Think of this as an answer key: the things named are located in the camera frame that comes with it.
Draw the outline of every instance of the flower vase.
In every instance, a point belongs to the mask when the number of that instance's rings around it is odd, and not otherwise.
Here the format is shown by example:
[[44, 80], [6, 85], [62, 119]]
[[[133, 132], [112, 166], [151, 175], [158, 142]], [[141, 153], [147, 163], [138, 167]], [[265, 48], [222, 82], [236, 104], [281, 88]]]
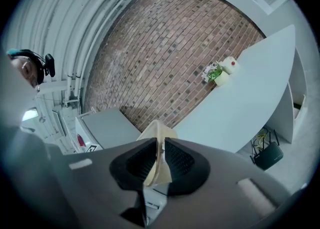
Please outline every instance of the flower vase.
[[229, 81], [229, 74], [227, 74], [225, 71], [222, 71], [222, 73], [214, 79], [214, 82], [218, 85], [218, 86], [222, 86], [223, 84], [225, 84], [227, 81]]

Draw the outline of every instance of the white countertop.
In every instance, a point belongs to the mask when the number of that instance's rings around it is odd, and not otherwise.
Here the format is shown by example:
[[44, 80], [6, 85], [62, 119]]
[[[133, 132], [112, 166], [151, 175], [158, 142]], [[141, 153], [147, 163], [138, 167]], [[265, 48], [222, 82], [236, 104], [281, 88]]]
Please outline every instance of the white countertop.
[[240, 68], [174, 130], [178, 138], [237, 152], [265, 125], [286, 89], [295, 55], [290, 25], [245, 49]]

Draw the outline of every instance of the red brick wall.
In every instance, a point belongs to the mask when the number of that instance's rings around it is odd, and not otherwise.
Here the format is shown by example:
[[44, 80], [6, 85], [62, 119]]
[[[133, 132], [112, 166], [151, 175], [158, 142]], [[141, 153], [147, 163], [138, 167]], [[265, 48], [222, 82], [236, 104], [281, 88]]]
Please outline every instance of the red brick wall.
[[140, 130], [173, 127], [215, 87], [204, 68], [262, 40], [223, 0], [135, 0], [96, 56], [85, 110], [118, 107]]

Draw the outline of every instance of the white flowers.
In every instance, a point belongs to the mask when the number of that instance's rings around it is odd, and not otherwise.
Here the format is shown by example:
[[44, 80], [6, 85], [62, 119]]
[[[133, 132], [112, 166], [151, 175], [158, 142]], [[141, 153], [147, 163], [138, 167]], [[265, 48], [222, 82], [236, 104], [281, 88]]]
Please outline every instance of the white flowers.
[[218, 67], [218, 64], [217, 63], [212, 63], [210, 65], [208, 65], [205, 70], [202, 72], [202, 79], [207, 83], [209, 81], [209, 77], [208, 77], [208, 74], [212, 71], [214, 71], [215, 69], [217, 69]]

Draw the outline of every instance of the person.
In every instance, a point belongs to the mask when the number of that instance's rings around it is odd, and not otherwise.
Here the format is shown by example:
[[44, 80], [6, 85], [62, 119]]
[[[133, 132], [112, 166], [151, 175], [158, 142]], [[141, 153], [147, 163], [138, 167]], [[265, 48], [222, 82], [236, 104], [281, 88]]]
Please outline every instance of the person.
[[47, 59], [44, 60], [41, 56], [29, 49], [10, 49], [7, 51], [7, 55], [11, 59], [11, 65], [21, 73], [33, 88], [37, 88], [39, 92], [39, 85], [43, 83], [45, 75], [48, 75], [50, 71], [50, 68], [46, 64]]

